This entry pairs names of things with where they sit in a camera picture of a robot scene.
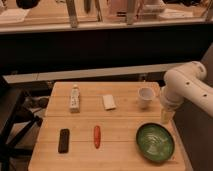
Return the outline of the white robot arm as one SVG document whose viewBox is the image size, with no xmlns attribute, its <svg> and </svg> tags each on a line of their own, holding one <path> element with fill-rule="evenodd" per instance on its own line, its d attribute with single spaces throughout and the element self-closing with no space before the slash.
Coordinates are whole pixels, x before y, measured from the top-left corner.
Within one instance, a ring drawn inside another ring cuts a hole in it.
<svg viewBox="0 0 213 171">
<path fill-rule="evenodd" d="M 205 66 L 198 61 L 174 67 L 164 74 L 165 86 L 159 94 L 162 124 L 170 122 L 184 99 L 213 117 L 213 88 L 203 82 L 206 76 Z"/>
</svg>

